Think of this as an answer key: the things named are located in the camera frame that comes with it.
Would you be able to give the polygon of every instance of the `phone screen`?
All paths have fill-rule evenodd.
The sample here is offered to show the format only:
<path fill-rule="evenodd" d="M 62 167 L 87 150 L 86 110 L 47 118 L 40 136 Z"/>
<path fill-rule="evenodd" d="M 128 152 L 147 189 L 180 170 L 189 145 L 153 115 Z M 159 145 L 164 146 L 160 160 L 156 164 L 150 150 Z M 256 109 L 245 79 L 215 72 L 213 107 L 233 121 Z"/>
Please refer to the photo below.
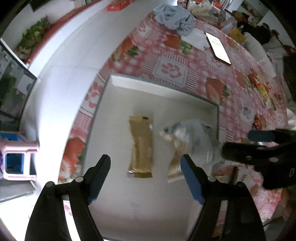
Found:
<path fill-rule="evenodd" d="M 226 63 L 229 63 L 231 64 L 229 58 L 228 58 L 228 55 L 220 41 L 220 39 L 218 39 L 217 37 L 211 35 L 211 34 L 208 34 L 208 33 L 205 33 L 207 35 L 207 38 L 209 39 L 210 41 L 210 44 L 214 50 L 214 53 L 216 55 L 217 58 L 225 61 Z"/>

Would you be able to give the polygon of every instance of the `gray cloth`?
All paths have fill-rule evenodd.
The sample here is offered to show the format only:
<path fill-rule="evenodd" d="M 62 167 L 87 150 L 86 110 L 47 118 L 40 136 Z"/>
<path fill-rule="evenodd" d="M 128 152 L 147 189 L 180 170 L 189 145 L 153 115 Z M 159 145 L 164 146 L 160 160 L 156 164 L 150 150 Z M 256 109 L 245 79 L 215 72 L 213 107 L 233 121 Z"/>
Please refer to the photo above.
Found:
<path fill-rule="evenodd" d="M 187 36 L 191 34 L 194 17 L 182 6 L 170 6 L 163 3 L 156 7 L 153 13 L 156 22 L 169 29 L 177 30 L 179 35 Z"/>

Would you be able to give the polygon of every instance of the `strawberry print tablecloth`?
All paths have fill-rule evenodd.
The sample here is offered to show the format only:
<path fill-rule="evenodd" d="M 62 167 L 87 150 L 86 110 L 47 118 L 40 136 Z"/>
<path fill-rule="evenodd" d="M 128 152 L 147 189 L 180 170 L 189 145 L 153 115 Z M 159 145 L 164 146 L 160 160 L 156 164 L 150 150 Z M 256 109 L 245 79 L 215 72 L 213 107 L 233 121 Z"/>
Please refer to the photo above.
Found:
<path fill-rule="evenodd" d="M 249 52 L 217 28 L 197 19 L 194 27 L 221 40 L 231 66 L 216 60 L 210 48 L 200 51 L 192 47 L 181 41 L 176 31 L 167 29 L 147 16 L 99 71 L 98 78 L 80 107 L 69 141 L 79 138 L 83 143 L 86 142 L 96 105 L 112 72 L 191 91 L 219 104 L 221 143 L 245 141 L 247 133 L 252 129 L 255 114 L 266 121 L 267 129 L 287 128 L 287 113 L 280 79 L 268 78 Z M 254 72 L 261 77 L 263 83 L 269 83 L 269 95 L 273 98 L 275 111 L 264 106 L 260 97 L 252 90 L 247 76 Z M 75 140 L 77 145 L 84 148 L 79 142 Z M 70 146 L 63 157 L 60 182 L 71 181 L 81 173 L 83 152 L 71 154 L 69 150 Z M 229 171 L 229 167 L 216 167 L 215 171 L 222 175 Z M 271 218 L 280 200 L 281 190 L 263 189 L 261 175 L 251 167 L 246 169 L 240 165 L 240 175 L 253 194 L 262 220 Z M 225 208 L 226 205 L 222 205 L 218 225 L 223 220 Z"/>

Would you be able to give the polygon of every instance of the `white floor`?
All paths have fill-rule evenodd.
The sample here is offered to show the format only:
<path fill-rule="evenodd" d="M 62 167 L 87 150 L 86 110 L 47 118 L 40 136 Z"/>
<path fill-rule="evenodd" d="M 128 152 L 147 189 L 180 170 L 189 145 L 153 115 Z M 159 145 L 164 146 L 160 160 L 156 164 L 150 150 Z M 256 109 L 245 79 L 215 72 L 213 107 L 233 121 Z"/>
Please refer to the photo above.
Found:
<path fill-rule="evenodd" d="M 135 0 L 119 12 L 99 11 L 58 48 L 41 72 L 30 96 L 21 130 L 40 142 L 36 185 L 57 183 L 59 168 L 79 105 L 96 73 L 122 40 L 161 3 L 176 0 Z"/>

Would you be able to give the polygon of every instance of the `gold wrapper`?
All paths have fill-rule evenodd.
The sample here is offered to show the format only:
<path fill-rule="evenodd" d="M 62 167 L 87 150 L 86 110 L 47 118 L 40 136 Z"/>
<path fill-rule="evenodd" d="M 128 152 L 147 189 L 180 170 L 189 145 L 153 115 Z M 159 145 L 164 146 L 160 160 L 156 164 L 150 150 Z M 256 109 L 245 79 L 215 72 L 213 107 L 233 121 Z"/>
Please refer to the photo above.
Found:
<path fill-rule="evenodd" d="M 153 120 L 143 116 L 132 116 L 129 119 L 129 125 L 134 145 L 128 176 L 151 178 Z"/>

